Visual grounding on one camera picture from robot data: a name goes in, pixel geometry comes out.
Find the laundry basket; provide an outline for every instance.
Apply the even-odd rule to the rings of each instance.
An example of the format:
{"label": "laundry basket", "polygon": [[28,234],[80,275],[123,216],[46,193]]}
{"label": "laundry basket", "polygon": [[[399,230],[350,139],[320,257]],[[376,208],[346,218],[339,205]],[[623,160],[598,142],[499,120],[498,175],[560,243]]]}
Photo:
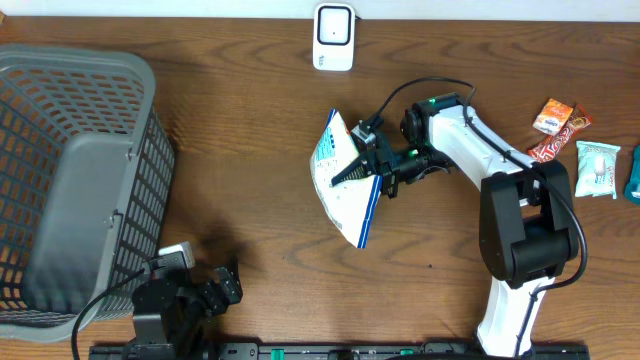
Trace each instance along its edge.
{"label": "laundry basket", "polygon": [[[156,251],[174,153],[140,58],[0,46],[0,337],[67,338]],[[129,283],[87,314],[131,312]]]}

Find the orange candy package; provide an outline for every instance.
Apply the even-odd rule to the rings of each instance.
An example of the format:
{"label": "orange candy package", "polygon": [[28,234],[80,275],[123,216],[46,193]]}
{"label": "orange candy package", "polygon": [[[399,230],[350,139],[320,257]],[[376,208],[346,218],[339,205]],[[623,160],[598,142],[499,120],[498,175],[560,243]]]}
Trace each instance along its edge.
{"label": "orange candy package", "polygon": [[569,142],[573,134],[591,125],[593,118],[581,105],[576,105],[565,127],[557,135],[547,136],[538,145],[527,151],[529,156],[538,162],[553,160],[560,150]]}
{"label": "orange candy package", "polygon": [[533,127],[547,135],[556,135],[567,122],[572,111],[571,106],[549,99],[533,122]]}

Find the black wire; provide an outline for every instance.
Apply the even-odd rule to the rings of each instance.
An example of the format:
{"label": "black wire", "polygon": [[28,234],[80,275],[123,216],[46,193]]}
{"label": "black wire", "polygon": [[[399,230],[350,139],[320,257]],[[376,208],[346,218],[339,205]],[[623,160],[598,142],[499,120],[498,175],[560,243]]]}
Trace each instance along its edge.
{"label": "black wire", "polygon": [[489,146],[491,146],[494,150],[496,150],[503,158],[505,158],[506,160],[511,161],[513,164],[515,164],[515,165],[519,166],[520,168],[522,168],[523,171],[525,171],[528,174],[532,175],[540,183],[540,185],[544,186],[553,195],[553,197],[555,197],[555,199],[560,203],[560,205],[562,205],[562,207],[567,211],[567,214],[571,218],[571,221],[574,223],[576,231],[578,233],[578,241],[579,241],[579,244],[580,244],[580,252],[581,252],[581,254],[580,254],[580,266],[578,267],[578,270],[576,271],[576,273],[573,276],[571,276],[570,278],[568,278],[568,279],[566,279],[564,281],[561,281],[559,283],[554,283],[554,284],[549,284],[549,285],[537,287],[530,294],[531,295],[531,299],[529,300],[529,305],[527,307],[527,312],[525,313],[525,317],[524,317],[524,320],[522,322],[522,327],[520,328],[520,332],[518,333],[517,340],[516,340],[515,356],[519,356],[520,345],[522,343],[522,338],[524,337],[524,333],[526,332],[526,329],[527,329],[527,324],[529,323],[529,320],[531,318],[531,313],[533,311],[533,305],[535,304],[536,301],[538,301],[538,294],[543,292],[543,291],[559,289],[559,288],[562,288],[562,287],[565,287],[565,286],[569,286],[569,285],[575,283],[576,281],[578,281],[578,279],[580,279],[582,274],[584,274],[584,271],[587,268],[587,258],[588,258],[586,236],[585,236],[584,231],[582,229],[582,225],[580,225],[580,221],[578,220],[578,217],[576,216],[575,212],[573,211],[572,206],[564,198],[564,196],[562,196],[560,191],[558,191],[558,189],[555,186],[549,184],[547,182],[547,180],[544,177],[542,177],[542,175],[540,175],[538,172],[536,172],[535,170],[533,170],[532,168],[530,168],[526,164],[520,162],[518,159],[516,159],[513,156],[511,156],[511,152],[509,150],[502,149],[500,146],[498,146],[496,143],[494,143],[491,139],[489,139],[486,135],[484,135],[480,130],[478,130],[478,128],[473,123],[473,119],[469,116],[468,111],[467,111],[467,109],[469,107],[469,103],[471,102],[471,99],[473,98],[473,95],[476,93],[476,87],[473,86],[471,83],[468,83],[468,82],[462,81],[462,80],[439,77],[439,76],[427,76],[427,77],[422,77],[422,78],[418,78],[418,79],[409,81],[409,82],[401,85],[400,87],[398,87],[396,90],[394,90],[391,93],[391,95],[389,95],[389,97],[384,102],[384,104],[382,104],[380,109],[378,109],[378,111],[372,116],[372,118],[375,118],[375,117],[379,116],[382,113],[382,111],[384,110],[384,108],[389,104],[391,99],[393,99],[393,97],[398,92],[400,92],[402,89],[406,88],[407,86],[411,86],[413,84],[416,84],[416,83],[419,83],[419,82],[426,82],[426,81],[449,82],[449,83],[461,84],[461,85],[465,85],[465,86],[470,87],[471,91],[469,92],[469,95],[467,95],[467,97],[464,100],[464,103],[462,104],[462,115],[464,117],[464,120],[465,120],[465,123],[467,124],[467,126],[469,126],[471,128],[471,130],[473,130],[473,132],[475,132],[476,135],[478,135],[478,137],[480,137],[484,142],[489,144]]}
{"label": "black wire", "polygon": [[71,353],[73,353],[74,360],[80,360],[80,353],[78,352],[78,330],[80,329],[80,324],[82,323],[82,319],[85,317],[85,315],[87,315],[89,310],[91,310],[91,308],[94,307],[104,297],[108,296],[114,290],[131,282],[133,279],[137,278],[143,273],[144,273],[144,269],[140,269],[135,273],[129,275],[129,277],[127,277],[126,279],[120,281],[119,283],[103,291],[100,295],[96,296],[93,300],[91,300],[87,304],[87,306],[85,306],[84,309],[82,309],[80,314],[78,314],[78,319],[76,320],[76,323],[73,325],[73,330],[71,331]]}

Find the wood grain surface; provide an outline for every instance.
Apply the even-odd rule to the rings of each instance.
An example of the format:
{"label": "wood grain surface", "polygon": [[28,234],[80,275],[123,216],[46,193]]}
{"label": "wood grain surface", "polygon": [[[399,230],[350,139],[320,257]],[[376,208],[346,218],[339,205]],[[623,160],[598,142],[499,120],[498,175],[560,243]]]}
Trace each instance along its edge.
{"label": "wood grain surface", "polygon": [[[470,81],[482,119],[516,148],[548,97],[595,118],[577,138],[622,146],[618,200],[575,199],[590,247],[576,285],[548,294],[534,340],[586,342],[594,359],[640,357],[640,208],[622,199],[640,143],[640,25],[359,21],[352,71],[316,71],[307,20],[9,17],[0,43],[138,54],[157,80],[155,106],[178,143],[162,243],[191,241],[205,272],[240,258],[242,303],[213,332],[263,342],[422,342],[469,337],[490,275],[478,249],[479,194],[461,173],[433,174],[378,205],[366,250],[348,244],[317,199],[309,157],[331,107],[348,125],[401,83],[424,75]],[[412,102],[453,85],[409,88]],[[576,181],[576,148],[559,159]],[[570,263],[563,274],[577,267]],[[94,323],[81,353],[133,337],[130,319]],[[0,341],[0,358],[67,359],[68,342]]]}

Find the white snack package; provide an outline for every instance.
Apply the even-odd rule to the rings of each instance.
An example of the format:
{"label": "white snack package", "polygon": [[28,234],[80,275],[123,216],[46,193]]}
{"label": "white snack package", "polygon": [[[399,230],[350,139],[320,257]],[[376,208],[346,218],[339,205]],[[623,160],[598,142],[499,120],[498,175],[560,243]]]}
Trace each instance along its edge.
{"label": "white snack package", "polygon": [[311,155],[311,177],[329,219],[353,246],[367,246],[382,177],[372,175],[331,186],[331,179],[359,155],[340,113],[331,109],[324,133]]}
{"label": "white snack package", "polygon": [[578,184],[576,197],[616,194],[616,156],[620,146],[576,141],[578,147]]}

